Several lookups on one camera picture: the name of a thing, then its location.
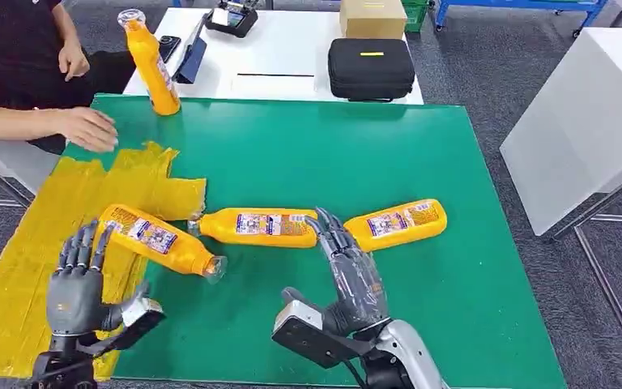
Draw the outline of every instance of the human hand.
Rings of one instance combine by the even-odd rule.
[[[61,134],[90,152],[112,152],[117,145],[115,121],[105,113],[87,107],[42,109],[38,113],[48,134]]]
[[[82,46],[77,40],[68,40],[58,53],[58,69],[66,73],[66,82],[80,77],[89,71],[89,61],[84,56]]]

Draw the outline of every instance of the green crate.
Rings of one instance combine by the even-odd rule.
[[[407,13],[407,26],[404,28],[406,32],[419,32],[420,26],[423,24],[425,14],[428,12],[428,2],[423,4],[418,2],[402,2],[404,11]]]

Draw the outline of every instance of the bottle cap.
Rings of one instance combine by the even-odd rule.
[[[190,233],[193,237],[202,236],[201,229],[199,228],[199,221],[199,219],[187,220],[187,232]]]
[[[124,28],[136,29],[138,24],[145,24],[147,17],[144,15],[144,12],[135,8],[130,8],[129,10],[124,10],[119,13],[117,20]]]
[[[207,279],[209,284],[215,284],[223,278],[228,267],[228,257],[214,255],[201,270],[202,276]]]

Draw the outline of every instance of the plastic bottle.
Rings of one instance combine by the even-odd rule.
[[[109,224],[115,226],[111,242],[178,273],[199,274],[212,284],[225,273],[227,258],[211,254],[196,237],[139,209],[111,205],[99,218],[99,231]]]
[[[316,245],[316,233],[304,216],[309,209],[225,208],[190,222],[190,232],[236,245],[306,248]]]
[[[447,215],[434,199],[424,199],[358,216],[344,224],[363,251],[375,251],[434,237],[447,227]]]
[[[154,111],[159,115],[176,113],[180,110],[180,99],[159,55],[159,42],[147,29],[147,17],[140,10],[130,9],[118,14],[117,20],[125,29],[127,48],[147,85]]]

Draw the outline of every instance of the chair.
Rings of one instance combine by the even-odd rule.
[[[44,180],[58,162],[59,156],[44,152],[24,141],[0,140],[0,188],[13,200],[0,199],[0,206],[27,207]],[[6,177],[17,180],[30,194],[11,185]]]

